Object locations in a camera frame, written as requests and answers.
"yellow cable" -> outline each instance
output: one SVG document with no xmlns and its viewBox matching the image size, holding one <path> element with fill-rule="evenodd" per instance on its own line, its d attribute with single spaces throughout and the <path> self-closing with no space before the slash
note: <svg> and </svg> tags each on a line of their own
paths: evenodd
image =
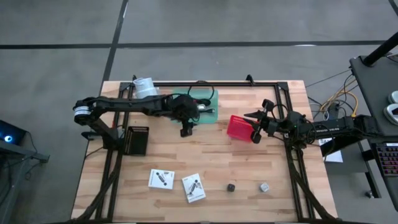
<svg viewBox="0 0 398 224">
<path fill-rule="evenodd" d="M 349 82 L 348 84 L 345 85 L 345 88 L 347 88 L 350 84 L 352 84 L 353 82 L 355 82 L 356 80 L 352 80 L 351 82 Z M 344 94 L 344 88 L 341 87 L 339 90 L 337 90 L 337 92 L 335 94 L 333 94 L 319 109 L 320 111 L 323 111 L 323 109 L 325 108 L 326 105 L 330 105 L 329 103 L 334 102 L 339 96 L 341 96 L 342 94 Z"/>
<path fill-rule="evenodd" d="M 356 97 L 356 95 L 352 92 L 346 92 L 347 94 L 351 95 L 354 99 L 355 99 L 355 107 L 354 107 L 354 111 L 351 114 L 351 117 L 355 118 L 356 117 L 356 110 L 358 109 L 358 98 Z"/>
</svg>

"blue light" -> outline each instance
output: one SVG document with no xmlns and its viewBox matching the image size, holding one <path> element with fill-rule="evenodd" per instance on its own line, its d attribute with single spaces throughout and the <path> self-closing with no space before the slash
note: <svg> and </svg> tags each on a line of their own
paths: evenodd
<svg viewBox="0 0 398 224">
<path fill-rule="evenodd" d="M 6 136 L 4 137 L 5 142 L 11 142 L 12 141 L 12 137 L 11 136 Z"/>
</svg>

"red basket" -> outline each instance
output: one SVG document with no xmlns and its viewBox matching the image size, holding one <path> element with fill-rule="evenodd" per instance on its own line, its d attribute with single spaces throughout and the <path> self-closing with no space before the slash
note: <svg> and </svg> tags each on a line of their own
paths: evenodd
<svg viewBox="0 0 398 224">
<path fill-rule="evenodd" d="M 231 115 L 226 131 L 227 135 L 231 138 L 251 142 L 250 135 L 253 131 L 253 127 L 249 123 L 245 122 L 243 118 Z"/>
</svg>

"wooden tabletop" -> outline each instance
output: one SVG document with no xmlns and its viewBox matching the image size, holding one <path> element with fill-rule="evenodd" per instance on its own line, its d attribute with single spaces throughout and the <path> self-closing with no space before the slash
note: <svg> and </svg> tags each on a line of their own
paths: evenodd
<svg viewBox="0 0 398 224">
<path fill-rule="evenodd" d="M 101 95 L 117 97 L 119 83 L 104 82 Z M 293 109 L 312 118 L 304 82 L 288 81 L 288 84 Z M 218 121 L 215 124 L 195 126 L 193 135 L 187 138 L 180 137 L 181 124 L 167 118 L 130 113 L 130 126 L 150 128 L 149 142 L 145 157 L 123 156 L 114 222 L 297 221 L 283 142 L 268 138 L 265 133 L 260 144 L 230 139 L 226 134 L 232 114 L 243 116 L 244 113 L 262 109 L 264 98 L 276 102 L 274 89 L 216 89 L 219 93 Z M 171 93 L 172 90 L 169 87 L 161 88 L 163 94 Z M 111 126 L 113 113 L 105 113 L 101 119 Z M 102 141 L 92 141 L 87 153 L 101 146 Z M 86 159 L 72 218 L 78 217 L 98 193 L 105 157 L 106 150 L 103 149 Z M 312 192 L 326 210 L 336 217 L 320 148 L 309 146 L 304 149 L 304 161 Z M 151 169 L 175 171 L 173 190 L 148 188 Z M 200 175 L 206 198 L 188 203 L 181 179 L 196 173 Z M 264 182 L 270 187 L 266 193 L 259 190 Z M 227 192 L 228 184 L 236 186 L 234 192 Z M 109 195 L 110 191 L 104 211 L 108 207 Z M 300 197 L 302 208 L 306 211 L 301 191 Z"/>
</svg>

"green container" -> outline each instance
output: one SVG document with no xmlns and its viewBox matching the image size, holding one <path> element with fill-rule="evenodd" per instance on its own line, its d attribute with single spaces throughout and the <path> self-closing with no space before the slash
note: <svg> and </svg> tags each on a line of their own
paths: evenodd
<svg viewBox="0 0 398 224">
<path fill-rule="evenodd" d="M 189 92 L 189 95 L 195 99 L 208 99 L 211 96 L 213 90 L 204 90 L 204 89 L 194 89 L 192 88 Z M 173 90 L 173 93 L 188 93 L 188 88 L 176 88 Z M 214 124 L 218 119 L 218 91 L 214 90 L 214 95 L 211 98 L 210 106 L 207 106 L 207 109 L 214 109 L 215 113 L 200 113 L 200 118 L 196 124 Z"/>
</svg>

